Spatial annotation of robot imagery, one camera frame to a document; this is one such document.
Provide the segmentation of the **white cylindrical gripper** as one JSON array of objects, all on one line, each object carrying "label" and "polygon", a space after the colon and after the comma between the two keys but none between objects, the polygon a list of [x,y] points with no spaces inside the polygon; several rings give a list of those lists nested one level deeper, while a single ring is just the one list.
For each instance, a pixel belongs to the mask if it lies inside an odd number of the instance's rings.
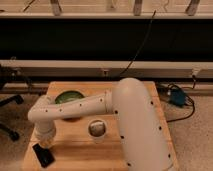
[{"label": "white cylindrical gripper", "polygon": [[53,146],[55,135],[56,135],[55,127],[45,129],[43,129],[42,127],[35,128],[35,137],[38,140],[38,144],[44,149],[50,149]]}]

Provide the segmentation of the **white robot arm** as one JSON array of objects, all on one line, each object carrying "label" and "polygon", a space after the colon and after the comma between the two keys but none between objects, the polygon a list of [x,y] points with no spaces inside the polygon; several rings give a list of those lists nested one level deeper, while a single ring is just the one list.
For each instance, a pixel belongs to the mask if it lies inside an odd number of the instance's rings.
[{"label": "white robot arm", "polygon": [[116,117],[128,171],[175,171],[151,95],[138,79],[124,78],[110,91],[62,104],[44,95],[28,112],[28,119],[42,141],[55,136],[58,119],[102,114]]}]

